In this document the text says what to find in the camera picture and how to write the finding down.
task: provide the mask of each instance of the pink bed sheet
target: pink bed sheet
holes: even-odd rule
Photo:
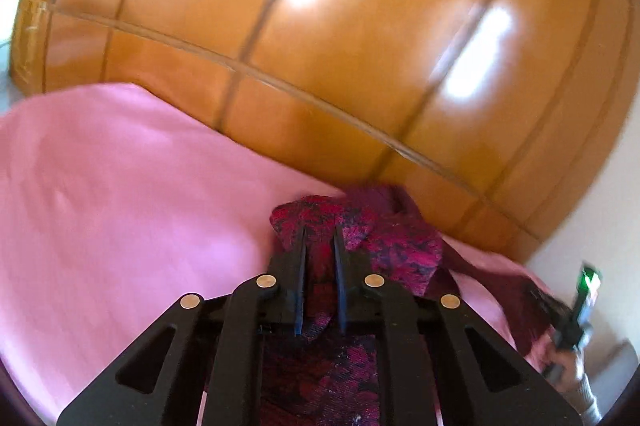
[[[0,118],[0,152],[0,361],[48,424],[181,294],[263,272],[275,206],[341,194],[133,85],[23,101]],[[445,239],[480,268],[530,276]],[[493,296],[452,275],[513,345]]]

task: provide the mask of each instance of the red and black fabric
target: red and black fabric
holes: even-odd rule
[[[528,277],[480,269],[462,258],[446,242],[442,248],[440,270],[465,274],[484,285],[502,307],[516,350],[522,356],[530,352],[533,344],[551,326],[546,314],[529,295],[532,281]]]
[[[347,251],[368,253],[373,272],[402,283],[417,296],[458,294],[449,265],[483,280],[486,272],[476,272],[478,269],[445,244],[436,229],[422,219],[409,195],[394,186],[357,188],[338,199],[305,197],[277,207],[271,225],[284,254],[293,250],[298,230],[306,227],[308,284],[302,335],[266,341],[261,424],[377,426],[375,340],[372,336],[345,338],[333,320],[336,294],[330,244],[335,226],[342,226]],[[496,298],[503,304],[514,292],[524,290],[527,279],[522,278],[522,287],[510,280],[504,290],[500,285],[504,280],[489,276],[485,281],[492,292],[499,293]],[[514,323],[521,324],[517,317]],[[534,326],[533,330],[524,336],[543,334],[546,327],[540,330]]]

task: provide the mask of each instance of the human hand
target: human hand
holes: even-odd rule
[[[554,384],[554,388],[560,393],[575,390],[584,377],[584,357],[578,350],[556,350],[556,346],[550,343],[543,356],[545,364],[559,364],[564,368],[562,376]]]

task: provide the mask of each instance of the cloth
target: cloth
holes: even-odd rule
[[[182,294],[264,272],[275,206],[342,193],[134,85],[25,99],[0,150],[0,362],[47,425]]]
[[[548,320],[544,316],[536,305],[532,304],[532,301],[528,298],[523,298],[522,294],[527,288],[528,284],[535,284],[544,292],[551,294],[551,290],[544,284],[542,280],[530,273],[523,265],[515,263],[509,260],[507,257],[494,252],[485,252],[475,247],[472,247],[463,242],[459,242],[449,236],[443,235],[444,241],[448,246],[454,249],[454,254],[461,257],[461,260],[466,262],[468,266],[460,263],[460,260],[455,256],[451,257],[447,254],[449,248],[446,247],[444,256],[452,258],[453,262],[458,264],[461,272],[455,271],[455,265],[448,263],[450,268],[444,265],[436,271],[434,280],[430,286],[437,283],[439,279],[443,277],[449,278],[453,284],[456,284],[460,290],[460,295],[463,300],[485,320],[489,323],[513,348],[516,347],[516,342],[511,335],[512,328],[516,337],[525,337],[525,342],[520,342],[520,348],[518,351],[522,354],[527,350],[527,343],[531,344],[529,353],[525,355],[525,359],[529,361],[529,364],[533,366],[537,371],[541,372],[545,366],[545,350],[547,345],[551,342],[552,329],[549,327],[548,331],[542,336],[539,336],[541,327],[546,326]],[[498,293],[500,301],[506,302],[505,308],[502,307],[500,302],[494,297],[494,294],[487,290],[487,288],[477,279],[473,278],[474,273],[489,273],[507,276],[507,279],[515,277],[520,287],[511,286],[511,290],[502,291],[501,284],[493,284],[492,291]],[[513,304],[511,300],[511,292],[515,290],[515,301],[518,304]],[[446,293],[447,290],[440,291],[440,294]],[[430,297],[437,297],[437,294],[433,294]],[[533,330],[527,329],[521,330],[519,325],[524,324],[525,327],[532,326]],[[530,341],[526,340],[526,336],[530,336]]]
[[[308,285],[302,336],[266,341],[264,425],[379,424],[375,340],[344,338],[332,326],[336,295],[330,241],[338,224],[347,251],[367,253],[373,272],[400,282],[416,296],[460,295],[456,280],[476,277],[502,306],[506,322],[518,327],[507,333],[523,356],[549,327],[543,313],[524,297],[529,278],[496,274],[467,262],[422,219],[402,188],[359,188],[341,198],[305,197],[277,207],[271,224],[285,254],[292,251],[300,227],[306,227]]]
[[[601,421],[602,416],[598,410],[598,402],[591,391],[587,374],[582,376],[580,385],[575,390],[564,392],[562,396],[580,414],[584,426],[594,426]]]

